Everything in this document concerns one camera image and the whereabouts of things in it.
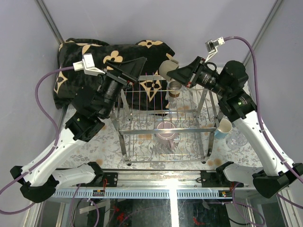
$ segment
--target connector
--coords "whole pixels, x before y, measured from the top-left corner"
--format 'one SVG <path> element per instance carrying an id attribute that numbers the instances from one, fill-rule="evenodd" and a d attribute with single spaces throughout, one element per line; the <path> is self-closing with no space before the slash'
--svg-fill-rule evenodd
<path id="1" fill-rule="evenodd" d="M 205 43 L 207 51 L 209 54 L 217 52 L 217 47 L 225 43 L 223 37 L 216 39 L 215 41 L 209 40 Z"/>
<path id="2" fill-rule="evenodd" d="M 205 62 L 208 62 L 217 52 L 217 47 L 221 46 L 225 43 L 223 37 L 220 37 L 218 39 L 216 39 L 215 41 L 210 40 L 208 42 L 205 43 L 207 51 L 208 51 L 208 56 L 205 60 Z"/>
<path id="3" fill-rule="evenodd" d="M 103 70 L 100 70 L 95 67 L 93 55 L 91 53 L 84 54 L 82 61 L 73 63 L 74 70 L 84 70 L 84 73 L 87 75 L 97 76 L 99 74 L 105 74 Z"/>

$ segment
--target patterned pillow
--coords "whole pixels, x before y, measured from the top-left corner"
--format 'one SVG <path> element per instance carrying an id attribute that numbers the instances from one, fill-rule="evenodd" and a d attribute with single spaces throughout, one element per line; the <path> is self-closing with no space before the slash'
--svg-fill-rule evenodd
<path id="1" fill-rule="evenodd" d="M 102 69 L 105 67 L 106 60 L 116 62 L 129 61 L 139 57 L 147 58 L 147 61 L 142 70 L 145 75 L 157 75 L 158 68 L 165 60 L 174 56 L 174 51 L 162 41 L 143 40 L 136 44 L 116 44 L 109 45 L 103 41 L 94 39 L 68 39 L 65 43 L 60 45 L 58 52 L 58 64 L 60 68 L 72 66 L 74 62 L 81 61 L 82 55 L 85 53 L 92 53 L 96 67 Z M 75 97 L 78 89 L 83 86 L 91 86 L 96 89 L 101 85 L 102 80 L 99 77 L 84 74 L 83 71 L 65 71 L 60 72 L 57 76 L 54 88 L 53 98 L 58 109 L 68 105 Z M 145 90 L 144 99 L 142 103 L 137 102 L 133 108 L 146 110 L 161 109 L 167 106 L 168 101 L 163 98 L 163 92 L 158 92 L 160 89 L 166 89 L 166 81 L 140 81 L 139 84 L 134 85 L 134 90 Z"/>

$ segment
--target pink mug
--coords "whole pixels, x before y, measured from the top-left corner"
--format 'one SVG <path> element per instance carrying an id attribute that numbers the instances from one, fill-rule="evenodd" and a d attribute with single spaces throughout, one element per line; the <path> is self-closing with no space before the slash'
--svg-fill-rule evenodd
<path id="1" fill-rule="evenodd" d="M 168 121 L 160 121 L 156 126 L 156 129 L 174 129 L 175 125 Z M 156 134 L 157 140 L 161 144 L 168 144 L 171 150 L 175 149 L 176 144 L 174 139 L 177 137 L 177 133 L 159 133 Z"/>

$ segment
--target wire rack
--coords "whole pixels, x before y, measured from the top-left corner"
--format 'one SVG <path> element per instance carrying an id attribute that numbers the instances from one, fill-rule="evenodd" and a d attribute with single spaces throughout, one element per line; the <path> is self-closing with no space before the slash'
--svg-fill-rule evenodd
<path id="1" fill-rule="evenodd" d="M 139 82 L 151 82 L 153 87 L 155 84 L 161 85 L 162 79 L 160 76 L 140 76 Z M 121 91 L 118 107 L 111 113 L 111 120 L 118 131 L 122 154 L 128 165 L 136 162 L 206 162 L 211 155 L 219 119 L 212 93 L 206 89 L 182 86 L 178 97 L 170 97 L 169 91 L 168 87 L 160 86 L 157 92 L 165 94 L 161 98 L 167 99 L 169 105 L 163 106 L 163 100 L 154 98 L 151 100 L 154 102 L 153 110 L 143 110 L 140 106 L 140 110 L 132 108 L 134 96 L 139 96 L 139 104 L 140 99 L 148 102 L 146 90 Z M 201 97 L 198 103 L 193 101 L 194 93 Z M 206 97 L 209 97 L 211 104 L 205 102 Z M 160 109 L 156 109 L 156 102 L 161 102 Z M 173 123 L 176 128 L 156 129 L 156 125 L 163 121 Z M 161 144 L 156 137 L 158 133 L 177 133 L 174 139 L 176 148 L 170 149 L 169 145 Z"/>

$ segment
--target white cup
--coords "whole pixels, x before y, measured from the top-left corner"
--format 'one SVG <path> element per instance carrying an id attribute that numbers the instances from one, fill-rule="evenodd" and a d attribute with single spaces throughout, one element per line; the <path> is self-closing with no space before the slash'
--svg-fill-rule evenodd
<path id="1" fill-rule="evenodd" d="M 217 139 L 222 139 L 232 130 L 232 123 L 227 119 L 222 119 L 219 123 L 219 127 L 217 128 L 214 136 Z"/>
<path id="2" fill-rule="evenodd" d="M 174 129 L 175 125 L 168 121 L 160 121 L 156 126 L 156 129 Z M 156 134 L 157 140 L 161 144 L 168 144 L 171 150 L 175 149 L 176 144 L 174 139 L 177 137 L 177 133 L 159 133 Z"/>

